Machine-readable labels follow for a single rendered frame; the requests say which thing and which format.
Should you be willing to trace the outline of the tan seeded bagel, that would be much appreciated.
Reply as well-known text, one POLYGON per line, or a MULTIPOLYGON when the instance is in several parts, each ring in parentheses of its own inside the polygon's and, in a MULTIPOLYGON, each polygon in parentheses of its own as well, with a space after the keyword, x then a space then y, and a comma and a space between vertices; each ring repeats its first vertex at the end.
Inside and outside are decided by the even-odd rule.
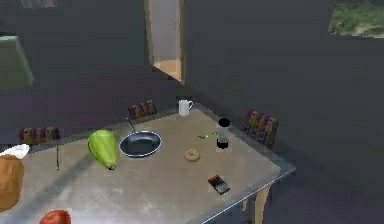
POLYGON ((194 149, 189 149, 184 152, 184 158, 188 162, 196 162, 200 159, 200 153, 194 149))

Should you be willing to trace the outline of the white mug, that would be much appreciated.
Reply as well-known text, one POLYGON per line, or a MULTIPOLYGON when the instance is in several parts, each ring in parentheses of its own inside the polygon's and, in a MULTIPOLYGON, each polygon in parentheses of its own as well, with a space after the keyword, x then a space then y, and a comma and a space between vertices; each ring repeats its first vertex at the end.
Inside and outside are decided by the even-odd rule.
POLYGON ((178 110, 180 116, 187 116, 194 103, 190 100, 180 100, 178 102, 178 110))

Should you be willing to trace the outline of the black and clear pepper grinder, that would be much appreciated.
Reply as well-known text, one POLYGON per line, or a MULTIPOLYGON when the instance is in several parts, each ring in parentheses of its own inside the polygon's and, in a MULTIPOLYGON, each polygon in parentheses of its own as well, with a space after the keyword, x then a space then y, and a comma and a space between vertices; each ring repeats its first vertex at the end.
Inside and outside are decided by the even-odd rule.
POLYGON ((221 149, 228 147, 228 128, 230 126, 230 120, 227 118, 221 118, 218 121, 218 131, 217 131, 217 146, 221 149))

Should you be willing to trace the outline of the black frying pan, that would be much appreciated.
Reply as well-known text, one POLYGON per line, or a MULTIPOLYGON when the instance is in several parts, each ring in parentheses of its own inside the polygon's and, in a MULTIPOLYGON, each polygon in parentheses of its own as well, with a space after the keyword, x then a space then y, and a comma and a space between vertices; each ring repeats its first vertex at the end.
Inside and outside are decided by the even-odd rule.
POLYGON ((157 152, 162 145, 162 137, 153 131, 137 131, 129 119, 127 124, 132 132, 124 136, 119 143, 119 150, 130 158, 144 158, 157 152))

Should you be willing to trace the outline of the black remote control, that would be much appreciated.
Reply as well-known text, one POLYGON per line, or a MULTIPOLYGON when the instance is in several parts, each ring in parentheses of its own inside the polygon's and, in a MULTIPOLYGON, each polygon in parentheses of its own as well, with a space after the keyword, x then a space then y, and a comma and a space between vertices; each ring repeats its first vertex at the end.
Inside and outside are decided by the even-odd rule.
POLYGON ((210 177, 208 179, 208 183, 216 190, 219 195, 223 195, 230 190, 230 187, 219 175, 210 177))

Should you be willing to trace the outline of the grey wooden dining table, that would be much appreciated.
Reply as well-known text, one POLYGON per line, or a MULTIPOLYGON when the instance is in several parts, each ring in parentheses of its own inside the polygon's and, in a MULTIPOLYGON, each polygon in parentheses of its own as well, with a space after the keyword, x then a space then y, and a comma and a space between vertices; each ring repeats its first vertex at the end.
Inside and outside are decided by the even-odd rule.
POLYGON ((235 127, 228 148, 218 148, 218 120, 200 104, 186 117, 171 110, 136 120, 136 129, 162 136, 161 148, 142 159, 121 156, 113 171, 89 154, 85 133, 58 144, 59 171, 56 145, 37 146, 23 160, 20 201, 0 214, 0 224, 38 224, 53 209, 68 210, 73 224, 210 224, 247 198, 267 195, 270 185, 294 172, 235 127), (189 149, 200 153, 198 161, 184 158, 189 149), (208 183, 215 175, 230 187, 227 193, 219 195, 208 183))

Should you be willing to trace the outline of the green papaya fruit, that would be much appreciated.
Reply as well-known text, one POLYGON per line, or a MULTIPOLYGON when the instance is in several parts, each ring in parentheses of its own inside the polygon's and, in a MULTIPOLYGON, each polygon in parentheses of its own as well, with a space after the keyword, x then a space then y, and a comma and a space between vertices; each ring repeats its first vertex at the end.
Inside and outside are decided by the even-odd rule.
POLYGON ((88 150, 101 165, 114 170, 120 157, 115 134, 110 130, 96 130, 88 137, 88 150))

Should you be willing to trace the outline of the red apple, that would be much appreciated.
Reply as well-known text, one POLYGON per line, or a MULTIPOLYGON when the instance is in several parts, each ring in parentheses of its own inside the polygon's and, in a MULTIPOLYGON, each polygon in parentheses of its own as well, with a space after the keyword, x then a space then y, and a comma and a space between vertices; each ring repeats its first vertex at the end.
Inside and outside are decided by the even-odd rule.
POLYGON ((41 218, 39 224, 72 224, 72 219, 66 210, 52 210, 41 218))

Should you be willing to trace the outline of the pale green cabinet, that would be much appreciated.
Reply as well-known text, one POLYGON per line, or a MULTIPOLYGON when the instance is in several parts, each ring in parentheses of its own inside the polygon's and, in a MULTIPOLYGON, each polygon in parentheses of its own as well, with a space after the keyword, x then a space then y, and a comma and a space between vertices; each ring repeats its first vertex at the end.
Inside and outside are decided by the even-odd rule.
POLYGON ((17 36, 0 37, 0 89, 30 87, 34 77, 17 36))

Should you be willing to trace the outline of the window with green view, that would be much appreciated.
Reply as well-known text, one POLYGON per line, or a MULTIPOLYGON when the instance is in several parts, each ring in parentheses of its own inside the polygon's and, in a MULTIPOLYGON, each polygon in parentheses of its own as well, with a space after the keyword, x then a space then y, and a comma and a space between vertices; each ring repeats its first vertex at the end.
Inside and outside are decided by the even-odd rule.
POLYGON ((328 33, 384 39, 384 0, 335 0, 328 33))

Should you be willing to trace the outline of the wooden door frame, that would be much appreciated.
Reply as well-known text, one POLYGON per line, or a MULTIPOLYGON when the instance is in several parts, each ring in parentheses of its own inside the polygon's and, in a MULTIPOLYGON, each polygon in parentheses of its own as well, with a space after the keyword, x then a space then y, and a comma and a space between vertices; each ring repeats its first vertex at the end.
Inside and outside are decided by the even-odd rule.
POLYGON ((145 27, 150 64, 185 83, 185 0, 144 0, 145 27))

